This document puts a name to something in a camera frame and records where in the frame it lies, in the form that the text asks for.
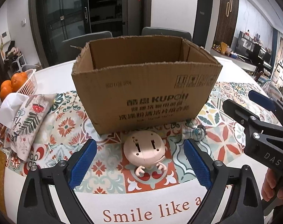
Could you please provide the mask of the right hand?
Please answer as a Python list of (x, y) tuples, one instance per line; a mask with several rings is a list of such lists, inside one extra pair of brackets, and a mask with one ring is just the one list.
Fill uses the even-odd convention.
[[(278, 175), (272, 170), (267, 169), (264, 183), (262, 185), (261, 194), (265, 201), (270, 201), (271, 198), (275, 195), (274, 188), (276, 187), (278, 183), (279, 177)], [(277, 197), (283, 201), (283, 187), (280, 188), (280, 190), (277, 193)]]

